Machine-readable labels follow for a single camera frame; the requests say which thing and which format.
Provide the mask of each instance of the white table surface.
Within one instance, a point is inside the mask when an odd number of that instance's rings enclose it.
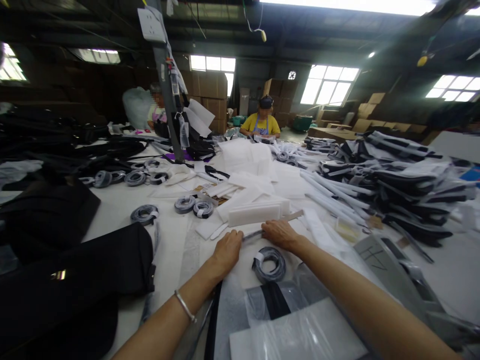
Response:
[[[157,154],[149,146],[138,156]],[[209,165],[218,170],[223,170],[224,164],[221,153],[215,156]],[[196,218],[193,213],[177,214],[174,211],[176,198],[158,199],[149,197],[149,195],[160,188],[163,188],[166,192],[183,192],[205,183],[206,180],[194,177],[169,188],[164,184],[128,187],[124,183],[100,189],[91,188],[92,192],[100,198],[101,204],[84,237],[84,242],[129,225],[131,212],[140,205],[153,204],[158,207],[161,240],[153,261],[156,265],[153,301],[155,307],[153,310],[166,302],[174,293],[174,290],[180,287],[211,256],[221,236],[215,240],[203,240],[194,231],[195,226],[202,220]],[[2,195],[7,196],[9,193],[3,192]],[[326,210],[309,198],[292,200],[291,205],[297,209],[303,207],[315,208],[322,221],[331,225],[335,223],[335,219]],[[290,224],[296,231],[305,235],[311,241],[313,240],[311,233],[299,220],[292,220]],[[420,245],[434,259],[435,264],[428,264],[410,246],[403,250],[412,261],[420,266],[424,277],[449,314],[480,324],[480,287],[478,286],[480,277],[480,234],[478,232],[462,233],[462,227],[452,220],[449,220],[446,227],[453,231],[454,235],[441,241],[443,247],[431,248]],[[243,230],[246,234],[259,228],[260,224],[237,227],[238,230]],[[149,225],[146,229],[153,237],[154,227]],[[390,237],[394,242],[401,238],[399,233],[387,226],[384,226],[383,230],[375,230],[375,232]],[[269,242],[261,239],[254,245],[247,246],[240,251],[240,258],[233,269],[233,273],[239,276],[244,289],[260,285],[251,271],[252,258],[259,249],[266,245],[270,245]],[[290,270],[300,262],[291,254],[284,253],[284,255],[286,255],[287,268]],[[104,359],[110,359],[137,330],[144,303],[145,297],[123,297],[120,300],[115,340]],[[202,342],[199,344],[195,358],[203,358],[201,347]]]

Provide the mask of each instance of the woman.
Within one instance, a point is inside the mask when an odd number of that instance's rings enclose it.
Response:
[[[160,88],[160,84],[158,82],[150,85],[150,93],[155,103],[150,106],[150,110],[148,111],[148,115],[146,117],[146,122],[148,123],[150,129],[154,130],[154,123],[167,122],[167,114],[165,112],[162,89]]]
[[[383,290],[355,270],[297,234],[286,221],[261,225],[264,238],[299,257],[328,288],[350,320],[383,359],[460,359],[436,334]],[[213,255],[178,291],[196,314],[214,287],[239,260],[244,234],[233,230]],[[190,323],[180,300],[172,296],[121,347],[114,360],[171,359]]]
[[[279,123],[270,115],[273,110],[274,100],[266,95],[258,102],[258,112],[250,115],[240,128],[240,133],[245,136],[261,135],[263,137],[280,137]]]

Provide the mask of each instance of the yellow shirt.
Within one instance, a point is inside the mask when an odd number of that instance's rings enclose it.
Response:
[[[241,128],[249,132],[252,132],[255,129],[255,124],[257,123],[258,114],[259,113],[256,112],[250,115],[245,120]],[[259,129],[266,129],[267,120],[258,120],[258,125],[256,127]],[[279,134],[279,133],[280,133],[279,123],[272,115],[268,115],[268,134],[271,135],[271,134]]]

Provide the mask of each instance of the gray webbing roll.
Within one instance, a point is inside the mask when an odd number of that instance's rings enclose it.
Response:
[[[142,163],[142,162],[137,162],[137,163],[134,163],[131,168],[133,170],[144,170],[145,169],[145,165]]]
[[[125,176],[125,183],[128,186],[139,186],[147,180],[147,175],[142,170],[135,170]]]
[[[120,184],[124,181],[125,176],[127,173],[123,170],[119,171],[110,171],[111,174],[111,183],[110,184]]]
[[[264,272],[262,264],[265,260],[272,260],[275,262],[275,269],[270,272]],[[265,246],[255,255],[251,268],[262,284],[270,281],[278,282],[284,278],[286,272],[284,257],[280,251],[271,246]]]
[[[132,223],[140,223],[143,226],[154,223],[159,217],[159,209],[155,205],[142,205],[136,208],[130,215]]]
[[[155,175],[150,176],[150,184],[160,185],[169,179],[169,175],[166,172],[158,172]]]
[[[277,155],[276,155],[276,159],[279,161],[279,162],[286,162],[288,159],[289,159],[289,155],[285,152],[285,151],[282,151],[282,152],[279,152]]]
[[[160,161],[156,160],[156,159],[150,159],[150,160],[147,160],[143,163],[143,166],[145,168],[158,168],[160,166]]]
[[[80,180],[82,183],[87,185],[88,187],[91,187],[93,183],[95,182],[95,179],[93,177],[79,177],[78,180]]]
[[[287,161],[285,161],[285,164],[287,164],[287,165],[292,165],[292,166],[294,166],[294,167],[296,167],[296,168],[298,168],[298,166],[299,166],[299,163],[298,163],[297,160],[295,160],[295,159],[287,160]]]
[[[96,188],[106,188],[112,182],[112,174],[106,170],[100,170],[95,175],[93,186]]]
[[[182,196],[175,202],[175,211],[178,214],[186,214],[194,209],[195,198],[193,196]]]
[[[209,201],[199,201],[193,206],[193,213],[200,219],[208,219],[213,212],[214,206]]]

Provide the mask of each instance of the silver bracelet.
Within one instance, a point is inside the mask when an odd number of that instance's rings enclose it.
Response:
[[[187,304],[185,303],[185,301],[184,301],[184,300],[182,299],[182,297],[180,296],[180,293],[179,293],[178,290],[175,290],[175,296],[176,296],[176,298],[178,299],[178,301],[180,302],[181,307],[183,308],[183,310],[185,310],[186,314],[187,314],[188,317],[190,318],[190,321],[195,324],[195,323],[197,322],[197,318],[192,315],[192,313],[190,312],[189,308],[187,307]]]

